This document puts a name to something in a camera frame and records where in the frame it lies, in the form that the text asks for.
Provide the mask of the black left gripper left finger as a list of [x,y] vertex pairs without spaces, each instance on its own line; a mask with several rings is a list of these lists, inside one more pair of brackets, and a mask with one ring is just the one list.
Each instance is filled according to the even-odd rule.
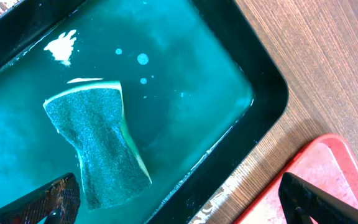
[[80,204],[79,184],[69,172],[1,207],[0,224],[74,224]]

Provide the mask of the green sponge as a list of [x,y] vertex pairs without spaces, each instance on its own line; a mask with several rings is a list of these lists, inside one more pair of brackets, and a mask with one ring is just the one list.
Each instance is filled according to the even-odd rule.
[[127,128],[119,81],[76,86],[47,99],[43,108],[78,153],[88,210],[124,204],[151,186]]

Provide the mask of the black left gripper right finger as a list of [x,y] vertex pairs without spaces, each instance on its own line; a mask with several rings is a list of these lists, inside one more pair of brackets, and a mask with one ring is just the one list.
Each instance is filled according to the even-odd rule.
[[287,224],[358,224],[358,210],[295,174],[286,172],[278,190]]

